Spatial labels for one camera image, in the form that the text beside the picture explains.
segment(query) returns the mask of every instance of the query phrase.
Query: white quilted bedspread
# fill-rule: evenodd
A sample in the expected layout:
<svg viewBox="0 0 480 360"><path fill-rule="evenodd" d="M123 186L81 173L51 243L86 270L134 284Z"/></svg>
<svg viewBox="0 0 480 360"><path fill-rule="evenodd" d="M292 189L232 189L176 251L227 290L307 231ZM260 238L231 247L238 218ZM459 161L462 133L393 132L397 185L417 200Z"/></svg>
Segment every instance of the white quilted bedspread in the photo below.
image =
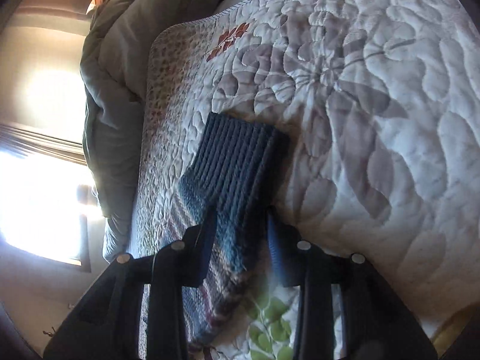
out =
<svg viewBox="0 0 480 360"><path fill-rule="evenodd" d="M480 299L480 36L458 0L248 0L150 55L136 253L153 253L207 115L292 138L274 204L360 252L427 334Z"/></svg>

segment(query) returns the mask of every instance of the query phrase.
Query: white pillow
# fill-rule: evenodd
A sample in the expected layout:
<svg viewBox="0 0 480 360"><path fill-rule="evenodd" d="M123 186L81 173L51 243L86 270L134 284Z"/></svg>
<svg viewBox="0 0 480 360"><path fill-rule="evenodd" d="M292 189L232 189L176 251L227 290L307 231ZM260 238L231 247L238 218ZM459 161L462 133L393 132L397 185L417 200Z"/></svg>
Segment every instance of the white pillow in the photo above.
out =
<svg viewBox="0 0 480 360"><path fill-rule="evenodd" d="M135 0L106 34L98 62L111 77L145 99L153 41L174 24L213 13L219 0Z"/></svg>

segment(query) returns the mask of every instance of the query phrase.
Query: red flower pattern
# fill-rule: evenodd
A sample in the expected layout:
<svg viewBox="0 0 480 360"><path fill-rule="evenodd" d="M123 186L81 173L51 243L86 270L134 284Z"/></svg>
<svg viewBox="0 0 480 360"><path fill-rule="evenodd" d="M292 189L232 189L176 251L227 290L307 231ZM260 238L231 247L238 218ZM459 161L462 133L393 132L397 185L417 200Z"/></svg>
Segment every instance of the red flower pattern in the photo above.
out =
<svg viewBox="0 0 480 360"><path fill-rule="evenodd" d="M215 47L207 57L207 62L215 58L218 54L226 51L229 47L233 46L238 38L241 38L244 33L247 32L249 23L241 23L238 27L234 27L233 30L226 30L218 37L218 45Z"/></svg>

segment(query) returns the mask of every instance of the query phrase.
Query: window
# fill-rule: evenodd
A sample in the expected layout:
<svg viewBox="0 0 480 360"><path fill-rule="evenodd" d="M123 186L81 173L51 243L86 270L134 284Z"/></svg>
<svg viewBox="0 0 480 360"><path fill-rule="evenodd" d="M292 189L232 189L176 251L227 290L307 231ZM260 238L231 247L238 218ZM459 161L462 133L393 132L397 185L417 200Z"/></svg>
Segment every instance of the window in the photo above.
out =
<svg viewBox="0 0 480 360"><path fill-rule="evenodd" d="M86 216L100 218L101 212L79 202L79 186L85 185L93 185L85 166L0 152L2 238L18 249L89 270Z"/></svg>

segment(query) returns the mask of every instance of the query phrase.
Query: metal screw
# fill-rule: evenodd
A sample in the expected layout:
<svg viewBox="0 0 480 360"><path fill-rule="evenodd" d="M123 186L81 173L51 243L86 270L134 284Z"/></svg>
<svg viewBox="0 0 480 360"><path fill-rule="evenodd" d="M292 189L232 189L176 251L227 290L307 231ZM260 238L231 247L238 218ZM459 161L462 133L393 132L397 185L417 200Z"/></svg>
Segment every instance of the metal screw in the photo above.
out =
<svg viewBox="0 0 480 360"><path fill-rule="evenodd" d="M183 249L185 249L185 243L183 241L175 241L174 243L172 243L172 249L175 250L175 251L182 251Z"/></svg>
<svg viewBox="0 0 480 360"><path fill-rule="evenodd" d="M297 242L297 248L301 251L307 251L311 248L311 244L308 241L302 239L301 241Z"/></svg>
<svg viewBox="0 0 480 360"><path fill-rule="evenodd" d="M366 260L365 256L360 253L352 254L352 261L356 264L363 264Z"/></svg>
<svg viewBox="0 0 480 360"><path fill-rule="evenodd" d="M120 256L117 257L117 263L119 264L128 263L128 261L130 261L129 254L121 254Z"/></svg>

